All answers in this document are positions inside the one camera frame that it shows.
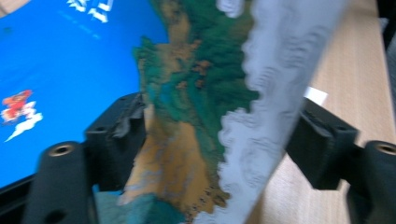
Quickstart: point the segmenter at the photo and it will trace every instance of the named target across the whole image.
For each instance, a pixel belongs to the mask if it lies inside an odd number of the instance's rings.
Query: black holder
[[[337,189],[341,179],[352,224],[396,223],[396,146],[368,142],[354,144],[358,131],[306,100],[304,111],[287,146],[314,189]]]

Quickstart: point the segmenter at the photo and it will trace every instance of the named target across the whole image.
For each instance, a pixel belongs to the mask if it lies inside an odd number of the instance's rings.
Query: blue screen
[[[167,43],[149,1],[33,0],[0,19],[0,188],[35,172],[40,153],[139,91],[133,49]]]

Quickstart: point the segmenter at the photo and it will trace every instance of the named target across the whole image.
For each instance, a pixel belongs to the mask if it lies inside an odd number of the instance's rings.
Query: wooden table
[[[375,0],[351,0],[312,85],[329,93],[325,108],[361,131],[358,145],[396,143]],[[346,193],[346,182],[339,191],[312,189],[286,156],[247,223],[349,223]]]

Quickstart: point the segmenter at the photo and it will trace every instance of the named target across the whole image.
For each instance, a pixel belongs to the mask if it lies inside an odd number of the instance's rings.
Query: screw hole
[[[73,147],[66,145],[66,146],[56,147],[56,148],[52,149],[49,152],[49,155],[51,157],[59,157],[59,156],[69,154],[71,151],[73,151]]]
[[[65,153],[67,150],[67,147],[58,147],[55,149],[55,153],[62,154]]]
[[[387,153],[389,155],[396,156],[396,147],[392,147],[388,145],[378,145],[376,146],[376,149],[378,149],[381,152]]]
[[[45,223],[48,224],[56,224],[64,220],[64,218],[67,216],[66,212],[63,210],[54,210],[50,212],[46,218],[45,218]]]

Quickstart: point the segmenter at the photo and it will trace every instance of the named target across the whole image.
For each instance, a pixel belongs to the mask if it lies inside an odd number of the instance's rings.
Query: blue water area
[[[99,3],[76,1],[85,7],[81,12],[66,0],[32,0],[0,19],[0,100],[32,90],[27,102],[35,101],[43,115],[8,142],[24,118],[0,127],[0,188],[32,174],[47,147],[83,141],[84,130],[113,101],[139,90],[132,50],[143,35],[168,42],[149,0],[114,0],[108,22],[89,13],[105,14]]]

